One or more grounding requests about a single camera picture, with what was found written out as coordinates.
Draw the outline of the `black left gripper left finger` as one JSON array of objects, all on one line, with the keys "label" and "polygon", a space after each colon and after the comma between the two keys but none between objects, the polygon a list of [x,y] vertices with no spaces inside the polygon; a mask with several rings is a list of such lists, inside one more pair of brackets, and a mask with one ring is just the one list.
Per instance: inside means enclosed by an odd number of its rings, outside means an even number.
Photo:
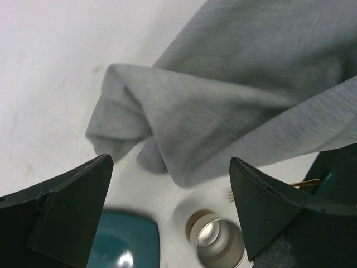
[{"label": "black left gripper left finger", "polygon": [[1,197],[1,267],[86,267],[113,172],[100,155]]}]

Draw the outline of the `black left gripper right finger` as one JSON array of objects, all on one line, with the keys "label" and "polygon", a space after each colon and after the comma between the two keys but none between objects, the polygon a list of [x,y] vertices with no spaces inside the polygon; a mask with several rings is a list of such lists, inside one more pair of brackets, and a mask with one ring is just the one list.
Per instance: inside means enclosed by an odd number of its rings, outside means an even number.
[{"label": "black left gripper right finger", "polygon": [[236,157],[229,176],[254,267],[356,266],[356,206],[299,190]]}]

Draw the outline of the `white steel cup brown band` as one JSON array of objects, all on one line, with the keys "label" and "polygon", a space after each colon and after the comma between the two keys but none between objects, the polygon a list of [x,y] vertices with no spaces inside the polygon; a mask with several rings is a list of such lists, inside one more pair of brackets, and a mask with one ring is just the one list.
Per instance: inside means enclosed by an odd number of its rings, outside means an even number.
[{"label": "white steel cup brown band", "polygon": [[242,230],[233,221],[202,209],[186,222],[186,238],[202,267],[237,268],[246,249]]}]

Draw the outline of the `grey cloth placemat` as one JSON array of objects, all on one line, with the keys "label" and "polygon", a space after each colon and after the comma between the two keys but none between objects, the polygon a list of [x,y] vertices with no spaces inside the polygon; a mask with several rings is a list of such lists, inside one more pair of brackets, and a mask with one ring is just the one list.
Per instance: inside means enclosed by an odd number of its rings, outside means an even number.
[{"label": "grey cloth placemat", "polygon": [[207,1],[154,66],[108,67],[86,136],[181,187],[356,143],[356,2]]}]

